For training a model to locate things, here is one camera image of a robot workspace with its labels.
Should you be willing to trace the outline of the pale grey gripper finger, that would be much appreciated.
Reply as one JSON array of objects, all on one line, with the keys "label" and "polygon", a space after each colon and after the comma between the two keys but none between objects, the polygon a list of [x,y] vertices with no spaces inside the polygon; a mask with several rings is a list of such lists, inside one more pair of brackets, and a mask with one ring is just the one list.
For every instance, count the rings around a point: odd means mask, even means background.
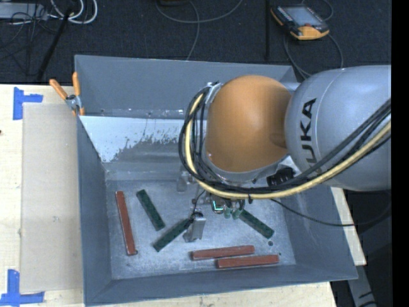
[{"label": "pale grey gripper finger", "polygon": [[180,171],[176,182],[176,191],[178,193],[184,193],[194,184],[194,177],[188,171]]},{"label": "pale grey gripper finger", "polygon": [[201,211],[195,211],[189,217],[187,229],[183,234],[185,242],[195,242],[201,240],[206,224],[206,218]]}]

